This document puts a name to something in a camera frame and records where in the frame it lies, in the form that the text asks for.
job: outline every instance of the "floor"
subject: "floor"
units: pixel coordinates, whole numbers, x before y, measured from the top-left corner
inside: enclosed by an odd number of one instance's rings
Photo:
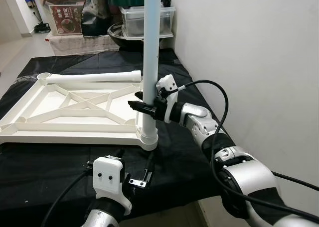
[[[33,57],[54,56],[53,50],[44,39],[47,34],[0,44],[0,98]],[[123,221],[121,227],[204,227],[206,226],[197,203],[167,211]]]
[[[0,98],[5,94],[31,58],[54,56],[44,39],[47,34],[34,34],[12,42],[0,44]]]

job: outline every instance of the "white wall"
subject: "white wall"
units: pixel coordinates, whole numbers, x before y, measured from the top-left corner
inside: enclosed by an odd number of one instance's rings
[[[38,20],[33,14],[38,11],[35,8],[29,8],[25,0],[6,0],[12,12],[13,18],[18,25],[21,34],[33,32],[33,28],[38,24]]]
[[[224,126],[235,143],[274,171],[318,184],[318,0],[172,3],[175,52],[194,80],[225,88]],[[223,97],[200,89],[221,117]],[[283,180],[280,186],[286,204],[318,214],[316,192]],[[215,227],[232,226],[216,198],[201,204]]]
[[[21,39],[21,35],[9,6],[6,0],[0,0],[0,44],[17,39]]]

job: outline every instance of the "white horizontal pipe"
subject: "white horizontal pipe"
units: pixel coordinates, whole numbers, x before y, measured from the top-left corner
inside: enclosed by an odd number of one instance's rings
[[[59,75],[42,73],[37,76],[39,80],[46,83],[65,83],[65,82],[140,82],[142,80],[141,71],[134,70],[123,73],[106,73],[106,74],[83,74],[83,75]]]

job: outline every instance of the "white plastic frame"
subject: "white plastic frame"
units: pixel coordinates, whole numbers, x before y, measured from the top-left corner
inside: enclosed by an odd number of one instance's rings
[[[0,120],[4,142],[85,143],[153,146],[141,141],[142,115],[127,101],[137,100],[142,82],[38,81]]]

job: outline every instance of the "white vertical pipe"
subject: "white vertical pipe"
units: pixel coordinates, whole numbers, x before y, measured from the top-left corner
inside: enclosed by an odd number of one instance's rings
[[[143,102],[153,104],[159,69],[160,0],[144,0],[144,62],[143,62]],[[141,141],[148,150],[157,146],[158,132],[155,120],[143,114]]]

